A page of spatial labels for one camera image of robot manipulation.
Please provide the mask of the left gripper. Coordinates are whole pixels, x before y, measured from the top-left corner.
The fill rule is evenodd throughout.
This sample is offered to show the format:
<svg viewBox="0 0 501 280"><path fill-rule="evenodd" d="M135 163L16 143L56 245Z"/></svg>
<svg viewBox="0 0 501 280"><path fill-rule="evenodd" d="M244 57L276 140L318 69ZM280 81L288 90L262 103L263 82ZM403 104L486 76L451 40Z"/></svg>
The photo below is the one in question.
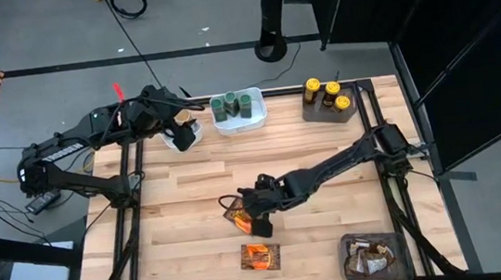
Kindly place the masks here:
<svg viewBox="0 0 501 280"><path fill-rule="evenodd" d="M129 122L135 129L155 127L162 121L173 120L181 110L177 95L164 86L146 87L128 108ZM173 133L173 144L180 152L188 150L197 139L193 130L195 122L195 119L182 124L172 122L170 131Z"/></svg>

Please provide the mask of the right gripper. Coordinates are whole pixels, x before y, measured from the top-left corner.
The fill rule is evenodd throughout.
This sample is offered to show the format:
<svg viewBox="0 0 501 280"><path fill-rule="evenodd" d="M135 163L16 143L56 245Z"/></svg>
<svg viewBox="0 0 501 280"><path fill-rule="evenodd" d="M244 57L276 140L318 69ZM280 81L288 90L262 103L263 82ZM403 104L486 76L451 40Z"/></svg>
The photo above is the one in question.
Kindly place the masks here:
<svg viewBox="0 0 501 280"><path fill-rule="evenodd" d="M257 218L250 222L251 235L264 238L272 237L274 226L270 222L269 216L264 214L284 210L293 198L288 196L283 185L275 177L268 174L259 174L254 187L240 187L238 192L242 198L242 207L245 212L252 218Z"/></svg>

